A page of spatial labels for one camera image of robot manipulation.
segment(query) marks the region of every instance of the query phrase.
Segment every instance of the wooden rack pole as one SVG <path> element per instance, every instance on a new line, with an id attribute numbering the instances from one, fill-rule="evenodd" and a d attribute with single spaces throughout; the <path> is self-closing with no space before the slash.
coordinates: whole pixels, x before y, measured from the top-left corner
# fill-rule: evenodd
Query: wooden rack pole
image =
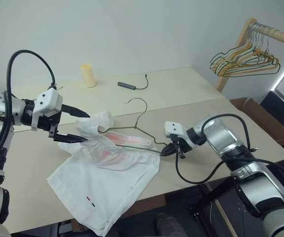
<path id="1" fill-rule="evenodd" d="M 252 23 L 256 23 L 256 19 L 254 18 L 250 18 L 249 20 L 247 20 L 245 22 L 245 25 L 243 27 L 243 30 L 241 32 L 241 35 L 239 37 L 239 40 L 237 41 L 236 43 L 236 47 L 240 47 L 242 45 L 244 45 L 246 43 L 246 40 L 247 40 L 247 37 L 248 37 L 248 28 L 249 28 L 249 25 L 252 24 Z M 227 81 L 229 80 L 229 78 L 220 78 L 217 85 L 216 85 L 216 89 L 220 92 L 222 92 L 222 90 L 224 89 Z"/>
<path id="2" fill-rule="evenodd" d="M 263 35 L 269 36 L 273 39 L 279 40 L 280 42 L 284 43 L 284 32 L 277 31 L 276 29 L 273 28 L 266 32 L 266 30 L 260 27 L 255 28 L 255 30 L 253 31 L 259 32 Z"/>
<path id="3" fill-rule="evenodd" d="M 256 23 L 256 22 L 257 21 L 254 18 L 250 18 L 249 20 L 246 21 L 244 28 L 241 32 L 241 35 L 239 37 L 239 40 L 236 44 L 236 47 L 239 47 L 239 46 L 242 46 L 242 45 L 245 44 L 245 42 L 247 40 L 247 35 L 248 35 L 248 27 L 249 27 L 250 24 Z M 284 32 L 276 31 L 275 29 L 271 29 L 271 30 L 267 31 L 266 29 L 261 28 L 261 27 L 256 27 L 253 31 L 259 32 L 261 34 L 264 34 L 266 36 L 269 36 L 273 39 L 279 40 L 280 42 L 284 43 Z M 218 83 L 217 83 L 216 89 L 218 91 L 222 92 L 222 90 L 224 89 L 228 79 L 229 78 L 220 78 Z"/>

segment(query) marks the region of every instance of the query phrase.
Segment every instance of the gold wire hanger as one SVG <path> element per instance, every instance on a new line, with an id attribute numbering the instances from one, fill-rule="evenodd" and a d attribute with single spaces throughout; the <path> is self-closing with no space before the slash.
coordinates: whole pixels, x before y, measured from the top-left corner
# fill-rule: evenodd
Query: gold wire hanger
<path id="1" fill-rule="evenodd" d="M 251 41 L 252 41 L 252 29 L 251 29 L 251 27 L 254 27 L 254 24 L 255 23 L 251 24 L 250 27 L 249 27 L 249 30 L 247 32 L 248 33 L 248 39 L 246 40 L 245 44 L 242 45 L 242 46 L 238 46 L 238 47 L 232 48 L 229 51 L 227 51 L 226 53 L 220 52 L 220 53 L 216 54 L 209 62 L 210 69 L 212 69 L 212 67 L 214 68 L 214 65 L 216 63 L 219 63 L 220 59 L 221 60 L 222 59 L 226 59 L 228 56 L 230 56 L 230 54 L 232 54 L 235 51 L 238 51 L 240 49 L 246 48 L 251 43 Z"/>
<path id="2" fill-rule="evenodd" d="M 137 130 L 143 132 L 144 134 L 146 134 L 146 135 L 152 137 L 152 139 L 154 140 L 154 143 L 159 144 L 159 145 L 165 145 L 165 146 L 167 146 L 167 144 L 164 143 L 164 142 L 157 142 L 157 141 L 156 141 L 156 137 L 154 137 L 153 135 L 149 134 L 148 132 L 145 132 L 144 130 L 142 130 L 141 128 L 139 128 L 139 127 L 137 126 L 138 120 L 140 119 L 140 117 L 142 117 L 142 115 L 144 115 L 144 114 L 146 113 L 148 106 L 147 106 L 146 101 L 145 101 L 144 99 L 142 99 L 142 98 L 133 98 L 133 99 L 130 99 L 129 101 L 125 102 L 125 104 L 128 104 L 128 103 L 130 103 L 132 100 L 135 100 L 135 99 L 142 100 L 142 101 L 145 103 L 146 108 L 145 108 L 144 112 L 143 112 L 140 116 L 137 117 L 134 126 L 130 126 L 130 127 L 110 127 L 110 128 L 108 128 L 107 130 L 105 130 L 105 131 L 99 131 L 99 130 L 98 130 L 98 132 L 99 132 L 99 133 L 106 133 L 106 132 L 108 132 L 109 130 L 115 130 L 115 129 L 130 129 L 130 128 L 133 128 L 133 129 L 137 129 Z M 147 150 L 147 151 L 152 151 L 152 152 L 160 153 L 160 152 L 158 152 L 158 151 L 154 151 L 154 150 L 150 150 L 150 149 L 146 149 L 146 148 L 140 148 L 140 147 L 131 147 L 131 146 L 125 146 L 125 145 L 117 145 L 117 146 L 119 146 L 119 147 L 137 148 L 137 149 L 142 149 L 142 150 Z"/>
<path id="3" fill-rule="evenodd" d="M 255 46 L 252 46 L 249 49 L 248 47 L 235 48 L 236 50 L 234 50 L 232 54 L 229 54 L 229 52 L 233 50 L 230 49 L 227 54 L 221 53 L 225 56 L 223 57 L 219 56 L 219 58 L 221 58 L 219 60 L 217 60 L 216 56 L 214 56 L 214 58 L 216 59 L 214 59 L 214 61 L 211 60 L 212 62 L 210 62 L 210 68 L 214 71 L 214 73 L 216 73 L 219 77 L 236 78 L 236 77 L 257 76 L 257 75 L 270 75 L 279 72 L 280 63 L 278 58 L 276 58 L 272 54 L 269 54 L 268 51 L 269 37 L 267 40 L 267 48 L 263 52 L 261 50 L 263 46 L 264 34 L 259 32 L 258 33 L 255 32 L 253 34 L 255 27 L 261 28 L 261 30 L 263 30 L 265 33 L 273 29 L 258 23 L 253 23 L 252 25 L 250 25 L 248 31 L 249 39 L 246 42 L 252 43 L 253 45 L 255 40 L 256 41 Z M 272 69 L 277 69 L 277 70 L 273 73 L 255 74 L 256 72 L 268 71 Z"/>

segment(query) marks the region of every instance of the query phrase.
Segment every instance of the table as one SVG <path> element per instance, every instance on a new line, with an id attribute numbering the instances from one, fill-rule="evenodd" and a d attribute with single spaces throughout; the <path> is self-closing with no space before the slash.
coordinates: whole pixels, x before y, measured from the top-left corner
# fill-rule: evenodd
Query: table
<path id="1" fill-rule="evenodd" d="M 144 111 L 142 102 L 124 104 L 135 97 L 142 97 L 148 103 L 148 110 L 157 110 L 196 102 L 222 99 L 215 90 L 191 67 L 147 73 L 149 86 L 145 90 L 130 90 L 117 86 L 118 81 L 142 87 L 146 84 L 143 73 L 97 78 L 97 86 L 88 88 L 84 81 L 60 82 L 56 79 L 58 92 L 63 103 L 77 107 L 88 114 L 108 110 L 113 116 Z M 34 99 L 47 90 L 49 84 L 14 87 L 13 93 L 22 99 Z M 76 118 L 62 113 L 60 124 L 75 122 Z M 30 130 L 18 126 L 15 131 Z"/>
<path id="2" fill-rule="evenodd" d="M 139 127 L 152 133 L 159 141 L 169 142 L 163 135 L 165 121 L 175 121 L 186 128 L 207 114 L 234 113 L 241 116 L 248 127 L 251 146 L 258 147 L 258 158 L 273 162 L 284 159 L 284 149 L 277 144 L 247 115 L 237 110 L 227 99 L 214 99 L 171 108 L 146 112 L 139 120 Z M 134 124 L 139 114 L 116 117 L 115 126 Z M 239 121 L 224 118 L 225 123 L 245 142 L 244 131 Z M 73 124 L 59 126 L 61 133 L 77 134 Z M 134 129 L 118 131 L 124 134 L 147 138 Z M 36 228 L 71 219 L 71 214 L 47 184 L 47 177 L 70 155 L 58 149 L 58 144 L 47 138 L 44 131 L 17 132 L 5 164 L 6 179 L 3 187 L 10 191 L 9 217 L 4 223 L 11 232 Z M 204 179 L 220 162 L 213 150 L 204 144 L 186 153 L 180 161 L 180 172 L 190 180 Z M 229 175 L 226 166 L 221 166 L 212 180 Z M 174 156 L 161 158 L 160 171 L 143 191 L 139 199 L 179 190 L 190 186 L 176 174 Z"/>

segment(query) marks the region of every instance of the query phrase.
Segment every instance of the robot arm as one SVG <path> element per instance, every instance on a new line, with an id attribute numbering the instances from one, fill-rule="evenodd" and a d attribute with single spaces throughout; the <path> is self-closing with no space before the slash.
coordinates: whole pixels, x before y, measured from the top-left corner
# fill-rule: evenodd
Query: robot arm
<path id="1" fill-rule="evenodd" d="M 188 130 L 179 123 L 165 122 L 164 133 L 172 143 L 163 149 L 162 156 L 175 153 L 177 146 L 180 157 L 185 158 L 184 153 L 208 142 L 230 169 L 236 191 L 249 213 L 263 220 L 267 236 L 284 237 L 284 186 L 264 163 L 254 161 L 251 149 L 220 118 L 210 118 L 204 117 Z"/>
<path id="2" fill-rule="evenodd" d="M 2 127 L 5 121 L 5 98 L 0 92 L 0 137 L 4 132 Z M 58 124 L 60 122 L 61 113 L 66 112 L 72 116 L 89 118 L 85 112 L 74 107 L 62 104 L 62 96 L 54 88 L 40 94 L 36 101 L 20 100 L 12 96 L 12 117 L 9 132 L 6 140 L 0 149 L 0 184 L 4 181 L 5 173 L 3 166 L 6 162 L 6 154 L 10 147 L 13 136 L 13 125 L 28 125 L 33 131 L 38 128 L 49 132 L 49 137 L 54 141 L 66 143 L 84 142 L 87 139 L 80 136 L 67 134 L 58 134 Z M 8 216 L 9 192 L 0 187 L 0 223 L 3 223 Z"/>

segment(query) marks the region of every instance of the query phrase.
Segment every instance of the clothes hanger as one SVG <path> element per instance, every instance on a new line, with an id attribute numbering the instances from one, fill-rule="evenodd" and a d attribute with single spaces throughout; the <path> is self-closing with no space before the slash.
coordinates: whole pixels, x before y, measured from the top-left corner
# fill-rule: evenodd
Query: clothes hanger
<path id="1" fill-rule="evenodd" d="M 99 130 L 98 130 L 98 132 L 99 132 L 99 133 L 106 133 L 106 132 L 108 132 L 109 130 L 115 130 L 115 129 L 130 129 L 130 128 L 133 128 L 133 129 L 137 129 L 137 130 L 143 132 L 144 134 L 146 134 L 146 135 L 152 137 L 152 139 L 153 139 L 153 141 L 154 141 L 155 144 L 167 146 L 167 144 L 164 143 L 164 142 L 157 142 L 157 141 L 156 141 L 156 137 L 154 137 L 153 135 L 149 134 L 148 132 L 145 132 L 144 130 L 142 130 L 141 128 L 139 128 L 139 127 L 137 126 L 138 120 L 140 119 L 140 117 L 142 117 L 142 116 L 146 113 L 148 106 L 147 106 L 146 101 L 145 101 L 144 99 L 142 99 L 142 98 L 133 98 L 133 99 L 130 99 L 130 100 L 127 101 L 125 104 L 128 104 L 128 103 L 130 103 L 132 100 L 135 100 L 135 99 L 142 100 L 142 101 L 145 103 L 146 108 L 145 108 L 144 112 L 143 112 L 140 116 L 137 117 L 134 126 L 130 126 L 130 127 L 110 127 L 110 128 L 108 128 L 107 130 L 105 130 L 105 131 L 99 131 Z M 142 150 L 148 150 L 148 151 L 158 152 L 158 151 L 154 151 L 154 150 L 150 150 L 150 149 L 145 149 L 145 148 L 139 148 L 139 147 L 131 147 L 131 146 L 124 146 L 124 145 L 117 145 L 117 146 L 120 146 L 120 147 L 137 148 L 137 149 L 142 149 Z"/>
<path id="2" fill-rule="evenodd" d="M 272 28 L 270 27 L 267 27 L 267 26 L 264 26 L 264 25 L 260 25 L 261 28 L 265 28 L 265 32 L 268 32 L 269 30 L 271 30 Z M 262 48 L 263 46 L 263 39 L 264 39 L 264 34 L 262 34 L 261 36 L 261 44 L 259 46 L 259 49 Z M 226 70 L 223 70 L 222 73 L 220 73 L 219 75 L 222 75 L 223 77 L 235 77 L 233 75 L 241 75 L 241 74 L 245 74 L 244 76 L 256 76 L 256 75 L 270 75 L 270 74 L 276 74 L 279 72 L 280 70 L 280 63 L 279 63 L 279 60 L 274 57 L 272 54 L 269 54 L 268 52 L 268 47 L 269 47 L 269 37 L 267 39 L 267 47 L 266 47 L 266 50 L 265 51 L 257 51 L 257 52 L 254 52 L 253 54 L 257 55 L 258 57 L 258 60 L 257 60 L 257 63 L 256 64 L 251 64 L 251 65 L 248 65 L 248 68 L 247 69 L 244 69 L 244 65 L 239 65 L 237 64 L 237 66 L 239 66 L 240 68 L 243 68 L 243 69 L 235 69 L 234 67 L 229 67 L 229 68 L 226 68 Z M 264 62 L 262 63 L 259 63 L 260 59 L 261 58 L 264 58 Z M 252 62 L 254 59 L 251 59 L 251 60 L 246 60 L 245 61 L 245 65 L 248 64 L 248 62 Z M 266 71 L 266 70 L 271 70 L 271 69 L 275 69 L 277 68 L 277 71 L 274 72 L 274 73 L 266 73 L 266 74 L 250 74 L 250 73 L 254 73 L 254 72 L 260 72 L 260 71 Z"/>
<path id="3" fill-rule="evenodd" d="M 226 58 L 226 55 L 229 55 L 229 53 L 232 53 L 232 51 L 235 51 L 235 50 L 239 50 L 241 48 L 244 48 L 244 47 L 247 47 L 247 45 L 249 44 L 249 42 L 251 41 L 251 33 L 252 33 L 252 30 L 251 30 L 251 27 L 253 27 L 255 25 L 255 23 L 252 23 L 250 26 L 249 26 L 249 29 L 248 29 L 248 32 L 247 32 L 247 40 L 245 42 L 244 45 L 242 46 L 239 46 L 239 47 L 235 47 L 235 48 L 231 48 L 230 50 L 228 50 L 226 53 L 217 53 L 209 62 L 210 64 L 210 68 L 212 68 L 214 62 L 220 58 L 221 56 L 220 55 L 224 55 L 223 58 Z"/>
<path id="4" fill-rule="evenodd" d="M 264 25 L 260 25 L 260 26 L 257 26 L 257 27 L 264 28 L 264 30 L 266 32 L 270 30 L 270 27 L 267 27 L 267 26 L 264 26 Z M 261 51 L 262 46 L 263 46 L 264 34 L 261 34 L 261 36 L 260 36 L 260 33 L 258 33 L 257 35 L 255 35 L 255 39 L 256 39 L 255 49 L 257 49 L 257 50 L 254 50 L 251 54 L 249 53 L 249 54 L 247 54 L 247 56 L 240 58 L 235 63 L 228 62 L 228 64 L 225 67 L 222 67 L 218 71 L 217 75 L 223 76 L 223 77 L 226 75 L 226 77 L 230 77 L 231 75 L 250 74 L 250 73 L 254 73 L 254 72 L 258 72 L 258 71 L 274 69 L 278 66 L 280 67 L 279 62 L 274 63 L 275 61 L 277 61 L 277 59 L 272 54 L 271 55 L 268 54 L 269 40 L 267 40 L 267 48 L 266 48 L 265 52 Z"/>
<path id="5" fill-rule="evenodd" d="M 255 51 L 258 45 L 257 32 L 253 31 L 255 27 L 258 27 L 256 23 L 254 23 L 253 26 L 249 28 L 252 32 L 251 32 L 251 38 L 249 40 L 249 44 L 247 45 L 247 47 L 241 49 L 240 51 L 233 52 L 231 55 L 229 55 L 228 59 L 223 59 L 219 61 L 219 63 L 213 67 L 213 71 L 215 74 L 219 75 L 220 70 L 222 70 L 223 67 L 226 66 L 228 63 L 237 63 L 239 58 L 241 58 L 244 55 L 248 56 L 248 54 Z"/>
<path id="6" fill-rule="evenodd" d="M 235 57 L 235 55 L 237 55 L 238 53 L 242 53 L 244 51 L 247 51 L 248 49 L 252 48 L 252 42 L 253 42 L 253 29 L 256 26 L 256 23 L 253 23 L 248 30 L 248 40 L 246 40 L 245 44 L 243 46 L 240 47 L 236 47 L 236 48 L 232 48 L 230 49 L 225 56 L 219 56 L 217 57 L 211 64 L 210 64 L 210 68 L 214 71 L 214 73 L 216 73 L 217 68 L 220 66 L 220 64 L 224 61 L 224 59 L 227 58 L 233 58 Z"/>

